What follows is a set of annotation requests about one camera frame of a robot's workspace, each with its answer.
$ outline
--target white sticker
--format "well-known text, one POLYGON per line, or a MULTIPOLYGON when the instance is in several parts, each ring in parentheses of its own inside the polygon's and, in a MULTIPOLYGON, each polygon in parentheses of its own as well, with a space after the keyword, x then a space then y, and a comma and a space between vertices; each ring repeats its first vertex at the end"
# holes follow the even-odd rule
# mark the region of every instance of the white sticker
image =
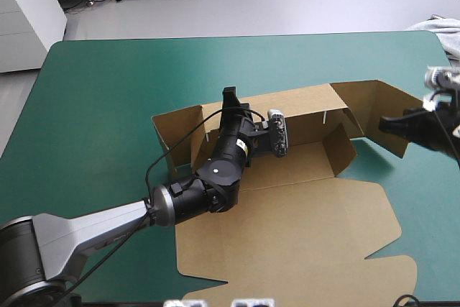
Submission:
POLYGON ((243 142, 241 139, 237 139, 236 140, 236 145, 238 145, 240 148, 243 149, 243 151, 246 153, 246 157, 247 157, 247 153, 248 153, 248 148, 247 148, 247 145, 245 142, 243 142))

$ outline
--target black power cord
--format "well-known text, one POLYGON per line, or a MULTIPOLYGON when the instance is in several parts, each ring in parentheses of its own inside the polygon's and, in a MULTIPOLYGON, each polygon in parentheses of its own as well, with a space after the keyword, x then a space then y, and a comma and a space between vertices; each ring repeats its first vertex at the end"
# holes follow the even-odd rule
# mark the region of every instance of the black power cord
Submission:
POLYGON ((260 113, 256 112, 256 111, 253 111, 252 109, 246 109, 246 108, 243 108, 243 107, 227 107, 225 109, 219 109, 218 111, 215 111, 213 112, 211 115, 207 116, 203 121, 201 121, 198 125, 196 125, 194 128, 192 128, 189 133, 187 133, 184 137, 182 137, 181 139, 179 139, 176 143, 174 143, 172 145, 172 147, 170 149, 168 149, 163 155, 159 156, 148 168, 147 168, 147 172, 145 172, 145 184, 147 185, 147 190, 148 190, 148 193, 150 194, 151 190, 152 190, 152 187, 150 185, 150 181, 149 181, 149 174, 150 174, 150 171, 152 170, 152 168, 159 162, 161 161, 161 159, 165 158, 166 156, 168 156, 178 145, 180 145, 184 140, 186 140, 187 138, 189 138, 189 136, 192 135, 192 133, 194 133, 194 131, 196 131, 198 128, 200 128, 201 125, 203 125, 205 122, 207 122, 210 118, 212 118, 213 116, 223 112, 223 111, 237 111, 237 110, 240 110, 240 111, 248 111, 250 113, 253 113, 253 114, 256 114, 263 122, 265 121, 265 118, 263 115, 261 115, 260 113))
MULTIPOLYGON (((203 125, 205 122, 207 122, 210 118, 213 116, 223 112, 223 111, 234 111, 234 110, 244 110, 248 111, 250 113, 256 114, 263 122, 265 121, 265 118, 260 114, 257 113, 256 111, 253 111, 251 109, 245 109, 243 107, 228 107, 225 109, 219 109, 218 111, 213 112, 211 115, 207 116, 202 122, 200 122, 197 126, 195 126, 189 133, 187 133, 184 137, 179 139, 168 151, 166 151, 163 155, 159 156, 147 169, 147 172, 145 174, 145 182, 147 184, 147 187, 149 189, 149 194, 150 194, 150 182, 149 182, 149 173, 152 170, 152 168, 159 162, 161 161, 162 158, 166 157, 168 154, 170 154, 180 143, 182 143, 184 140, 186 140, 189 136, 194 133, 201 125, 203 125)), ((77 280, 69 289, 67 289, 62 295, 59 296, 57 300, 54 300, 52 303, 49 303, 45 307, 53 307, 56 306, 59 302, 61 302, 62 299, 64 299, 66 296, 68 296, 70 293, 72 293, 81 283, 83 283, 94 271, 99 269, 99 267, 107 261, 108 258, 110 258, 121 246, 123 246, 131 236, 139 230, 139 228, 142 227, 143 223, 151 215, 151 210, 152 206, 150 209, 146 212, 146 214, 137 222, 131 230, 129 230, 126 233, 125 238, 123 238, 114 248, 110 250, 109 253, 104 255, 101 260, 99 260, 85 275, 83 275, 79 280, 77 280)))
POLYGON ((414 295, 405 294, 405 295, 401 295, 399 298, 396 299, 395 303, 393 303, 393 307, 400 307, 400 302, 401 302, 402 300, 404 300, 405 298, 409 298, 409 299, 411 299, 412 301, 414 301, 415 307, 421 307, 421 306, 422 306, 422 305, 420 304, 420 301, 419 301, 414 295))

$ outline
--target cardboard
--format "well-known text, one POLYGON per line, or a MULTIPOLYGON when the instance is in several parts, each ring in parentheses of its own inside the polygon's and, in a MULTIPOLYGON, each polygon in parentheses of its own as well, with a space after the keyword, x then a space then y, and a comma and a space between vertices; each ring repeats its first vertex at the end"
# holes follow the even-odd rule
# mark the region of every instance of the cardboard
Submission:
MULTIPOLYGON (((366 260, 401 235, 385 191, 336 178, 356 156, 349 138, 368 137, 398 156, 407 142, 378 131, 382 115, 402 115, 420 101, 380 81, 325 84, 242 98, 265 114, 281 109, 289 130, 284 158, 254 158, 239 202, 176 226, 178 269, 227 284, 187 294, 210 306, 235 298, 274 298, 278 306, 391 306, 415 288, 407 256, 366 260)), ((169 148, 221 102, 153 118, 169 148)), ((215 116, 168 158, 171 175, 209 157, 215 116)))

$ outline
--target box flap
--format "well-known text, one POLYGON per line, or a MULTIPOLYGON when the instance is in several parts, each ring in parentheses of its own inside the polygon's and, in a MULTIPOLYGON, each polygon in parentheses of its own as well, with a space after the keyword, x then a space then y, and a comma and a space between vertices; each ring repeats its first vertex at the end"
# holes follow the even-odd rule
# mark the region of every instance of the box flap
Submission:
POLYGON ((400 234, 375 183, 327 178, 248 190, 232 210, 176 227, 178 269, 228 282, 186 296, 210 306, 246 297, 287 307, 391 306, 415 288, 414 261, 365 258, 400 234))
MULTIPOLYGON (((403 157, 408 141, 379 130, 381 116, 402 116, 403 110, 418 108, 422 101, 382 81, 332 83, 333 89, 345 101, 357 118, 364 136, 388 151, 403 157)), ((344 125, 350 138, 361 137, 356 127, 344 125)))
MULTIPOLYGON (((163 151, 168 150, 194 128, 202 117, 201 114, 201 106, 198 105, 153 116, 153 126, 163 151)), ((191 139, 187 138, 166 157, 170 171, 190 163, 191 139)))

